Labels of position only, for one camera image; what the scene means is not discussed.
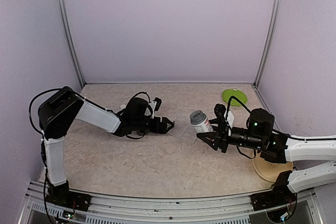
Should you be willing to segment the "orange grey-capped pill bottle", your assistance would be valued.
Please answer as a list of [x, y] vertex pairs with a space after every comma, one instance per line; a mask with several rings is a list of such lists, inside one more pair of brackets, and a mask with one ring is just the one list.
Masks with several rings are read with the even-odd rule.
[[207, 115], [201, 110], [195, 110], [190, 114], [190, 124], [196, 133], [213, 132], [213, 128]]

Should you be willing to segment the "clear plastic pill organizer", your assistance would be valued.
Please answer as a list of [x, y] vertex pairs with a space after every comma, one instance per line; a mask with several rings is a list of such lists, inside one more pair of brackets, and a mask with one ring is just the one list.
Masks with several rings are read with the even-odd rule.
[[179, 140], [181, 148], [191, 147], [197, 141], [196, 131], [192, 126], [189, 125], [184, 130]]

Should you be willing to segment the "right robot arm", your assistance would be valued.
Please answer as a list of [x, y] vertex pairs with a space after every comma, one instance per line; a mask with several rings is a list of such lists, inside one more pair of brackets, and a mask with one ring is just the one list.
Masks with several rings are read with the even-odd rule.
[[274, 130], [275, 117], [262, 108], [249, 113], [247, 128], [232, 127], [226, 108], [217, 104], [214, 131], [197, 137], [214, 150], [227, 151], [229, 145], [249, 148], [267, 162], [285, 164], [297, 161], [323, 161], [303, 170], [288, 170], [278, 175], [275, 189], [269, 192], [273, 205], [281, 204], [291, 193], [335, 182], [335, 136], [292, 136]]

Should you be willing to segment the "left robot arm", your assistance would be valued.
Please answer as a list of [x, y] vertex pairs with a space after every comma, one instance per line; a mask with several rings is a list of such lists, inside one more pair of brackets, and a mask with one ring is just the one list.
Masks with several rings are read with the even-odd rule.
[[73, 193], [63, 186], [67, 182], [65, 166], [65, 140], [76, 124], [95, 126], [116, 137], [139, 140], [150, 134], [167, 134], [175, 123], [157, 116], [161, 99], [141, 98], [135, 94], [118, 112], [78, 94], [70, 87], [51, 90], [50, 96], [38, 108], [48, 180], [55, 188], [53, 197], [66, 206], [73, 201]]

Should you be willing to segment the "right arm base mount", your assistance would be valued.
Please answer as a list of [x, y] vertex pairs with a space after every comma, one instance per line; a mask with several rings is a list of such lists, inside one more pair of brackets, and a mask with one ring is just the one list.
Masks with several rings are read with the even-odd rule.
[[250, 196], [254, 211], [269, 209], [297, 201], [297, 193], [292, 193], [287, 185], [274, 185], [272, 190]]

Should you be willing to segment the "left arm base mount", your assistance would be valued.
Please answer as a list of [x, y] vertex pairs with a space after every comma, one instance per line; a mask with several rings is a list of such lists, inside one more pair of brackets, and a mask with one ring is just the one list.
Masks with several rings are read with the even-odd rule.
[[69, 190], [68, 184], [48, 187], [46, 201], [57, 206], [87, 212], [91, 196]]

